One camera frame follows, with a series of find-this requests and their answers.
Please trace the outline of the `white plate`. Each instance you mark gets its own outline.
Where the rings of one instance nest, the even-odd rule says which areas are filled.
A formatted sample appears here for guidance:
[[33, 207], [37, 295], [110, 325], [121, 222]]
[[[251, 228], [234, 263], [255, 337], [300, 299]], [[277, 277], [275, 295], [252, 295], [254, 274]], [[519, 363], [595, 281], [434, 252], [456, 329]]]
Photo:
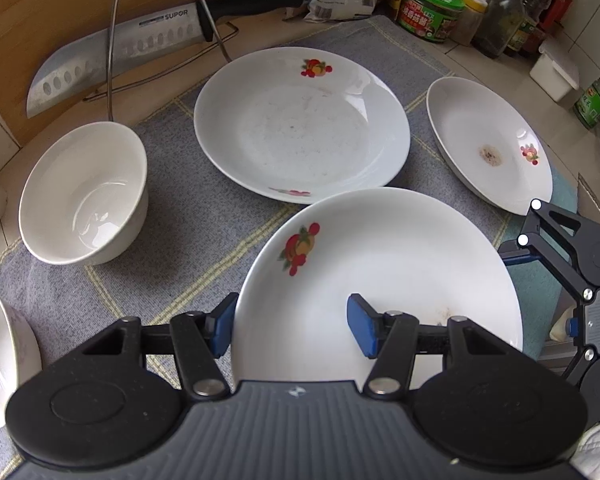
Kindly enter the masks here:
[[236, 308], [236, 382], [364, 382], [373, 363], [348, 326], [352, 294], [426, 325], [466, 316], [524, 344], [514, 284], [483, 232], [435, 198], [371, 188], [306, 207], [261, 249]]

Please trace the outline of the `white plate stained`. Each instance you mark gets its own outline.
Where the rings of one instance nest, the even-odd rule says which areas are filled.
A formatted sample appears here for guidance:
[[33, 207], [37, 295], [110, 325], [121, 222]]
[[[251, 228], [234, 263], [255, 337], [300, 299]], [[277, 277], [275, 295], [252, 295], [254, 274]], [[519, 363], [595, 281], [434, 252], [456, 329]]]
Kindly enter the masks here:
[[524, 216], [532, 200], [552, 198], [552, 170], [539, 137], [497, 93], [443, 77], [430, 84], [426, 107], [444, 160], [482, 200]]

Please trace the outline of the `white ceramic bowl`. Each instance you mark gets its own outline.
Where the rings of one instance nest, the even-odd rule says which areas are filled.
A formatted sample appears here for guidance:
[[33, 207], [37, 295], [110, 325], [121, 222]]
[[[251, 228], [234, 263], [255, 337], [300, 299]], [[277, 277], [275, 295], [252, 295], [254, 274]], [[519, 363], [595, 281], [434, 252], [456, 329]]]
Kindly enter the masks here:
[[118, 122], [92, 122], [55, 142], [23, 187], [24, 246], [52, 266], [102, 264], [125, 252], [148, 209], [148, 161], [140, 137]]
[[40, 348], [30, 324], [0, 298], [0, 429], [12, 394], [40, 370]]

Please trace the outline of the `grey checked table cloth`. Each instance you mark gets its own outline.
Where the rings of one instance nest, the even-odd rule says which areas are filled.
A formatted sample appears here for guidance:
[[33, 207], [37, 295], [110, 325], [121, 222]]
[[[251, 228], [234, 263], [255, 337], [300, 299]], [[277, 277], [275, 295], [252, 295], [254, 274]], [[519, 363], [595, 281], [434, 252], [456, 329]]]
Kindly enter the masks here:
[[[413, 133], [396, 186], [455, 208], [493, 244], [513, 238], [521, 218], [474, 193], [446, 166], [434, 143], [426, 92], [458, 73], [444, 47], [418, 40], [386, 18], [334, 25], [302, 46], [336, 52], [379, 76], [404, 106]], [[148, 214], [131, 247], [101, 266], [51, 266], [21, 242], [0, 257], [0, 297], [31, 324], [51, 363], [116, 318], [161, 324], [188, 310], [208, 310], [240, 289], [258, 252], [297, 210], [224, 177], [201, 151], [190, 89], [136, 128], [148, 155]]]

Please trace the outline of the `green label glass jar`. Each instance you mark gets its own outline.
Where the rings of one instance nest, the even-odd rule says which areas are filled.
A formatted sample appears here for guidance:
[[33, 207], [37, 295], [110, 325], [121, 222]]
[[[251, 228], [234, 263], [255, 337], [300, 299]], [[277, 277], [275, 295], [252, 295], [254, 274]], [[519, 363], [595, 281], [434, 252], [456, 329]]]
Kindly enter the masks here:
[[600, 77], [583, 91], [573, 105], [576, 117], [588, 130], [600, 123]]

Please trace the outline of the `white plastic box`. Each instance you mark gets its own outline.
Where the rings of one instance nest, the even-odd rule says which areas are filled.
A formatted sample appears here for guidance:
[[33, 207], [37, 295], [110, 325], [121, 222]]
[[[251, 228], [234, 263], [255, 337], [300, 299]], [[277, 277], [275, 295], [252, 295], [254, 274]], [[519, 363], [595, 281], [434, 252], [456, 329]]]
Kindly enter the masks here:
[[559, 42], [546, 38], [539, 46], [539, 54], [529, 76], [554, 102], [579, 89], [578, 66]]

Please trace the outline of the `white plate centre fruit print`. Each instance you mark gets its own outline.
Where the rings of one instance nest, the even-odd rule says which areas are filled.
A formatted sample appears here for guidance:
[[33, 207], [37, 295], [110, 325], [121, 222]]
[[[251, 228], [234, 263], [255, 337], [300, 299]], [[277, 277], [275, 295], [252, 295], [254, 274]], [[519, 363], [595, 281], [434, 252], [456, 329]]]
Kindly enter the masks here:
[[380, 78], [341, 55], [302, 47], [223, 66], [198, 94], [194, 126], [224, 176], [295, 204], [384, 186], [411, 147], [404, 107]]

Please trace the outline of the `dark glass oil bottle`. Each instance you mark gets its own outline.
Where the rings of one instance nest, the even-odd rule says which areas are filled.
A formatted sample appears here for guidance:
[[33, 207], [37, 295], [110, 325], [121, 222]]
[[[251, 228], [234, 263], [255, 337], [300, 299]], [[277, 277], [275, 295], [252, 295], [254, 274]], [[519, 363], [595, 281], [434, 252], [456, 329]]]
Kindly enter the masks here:
[[490, 0], [471, 44], [488, 58], [498, 58], [525, 16], [524, 0]]

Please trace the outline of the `yellow lid spice jar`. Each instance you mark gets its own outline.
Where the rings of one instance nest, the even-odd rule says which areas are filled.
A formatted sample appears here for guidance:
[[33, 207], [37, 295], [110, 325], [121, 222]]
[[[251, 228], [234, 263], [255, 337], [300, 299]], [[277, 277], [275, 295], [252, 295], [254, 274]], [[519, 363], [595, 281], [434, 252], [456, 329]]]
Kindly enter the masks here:
[[486, 0], [462, 0], [464, 10], [457, 19], [451, 34], [451, 39], [457, 44], [469, 46], [474, 38], [486, 13], [488, 3]]

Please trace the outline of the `green lid sauce jar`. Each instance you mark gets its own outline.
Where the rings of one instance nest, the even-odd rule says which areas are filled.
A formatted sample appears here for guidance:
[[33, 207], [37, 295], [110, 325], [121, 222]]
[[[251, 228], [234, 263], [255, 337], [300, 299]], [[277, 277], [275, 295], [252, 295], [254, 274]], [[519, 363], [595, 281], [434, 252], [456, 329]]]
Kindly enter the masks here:
[[396, 21], [419, 38], [442, 44], [464, 9], [463, 0], [402, 0]]

